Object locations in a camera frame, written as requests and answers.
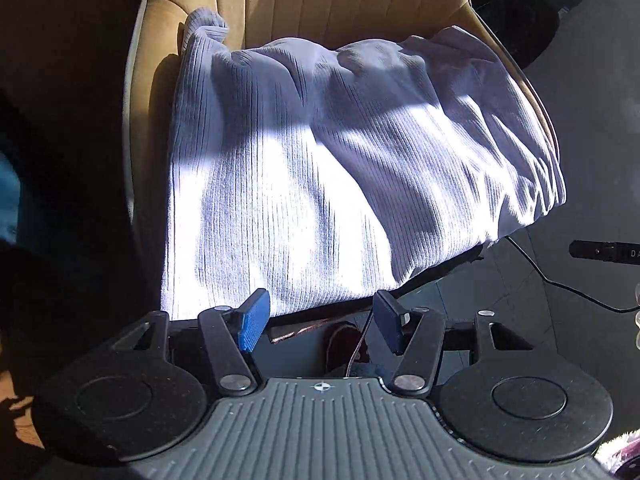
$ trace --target white ribbed fabric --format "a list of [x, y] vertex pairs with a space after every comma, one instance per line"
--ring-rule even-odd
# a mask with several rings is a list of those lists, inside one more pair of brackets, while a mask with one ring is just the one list
[[564, 202], [529, 102], [459, 28], [236, 52], [208, 9], [185, 30], [162, 280], [172, 319], [258, 287], [272, 316], [394, 289]]

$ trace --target tan chair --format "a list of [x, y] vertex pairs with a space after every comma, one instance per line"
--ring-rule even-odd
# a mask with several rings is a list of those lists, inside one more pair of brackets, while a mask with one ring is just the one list
[[469, 0], [143, 0], [131, 44], [125, 92], [124, 134], [132, 222], [141, 257], [158, 289], [166, 228], [167, 133], [187, 14], [216, 9], [229, 24], [230, 49], [297, 36], [328, 48], [367, 38], [430, 37], [458, 25], [490, 46], [536, 111], [551, 142], [546, 112], [520, 69], [478, 18]]

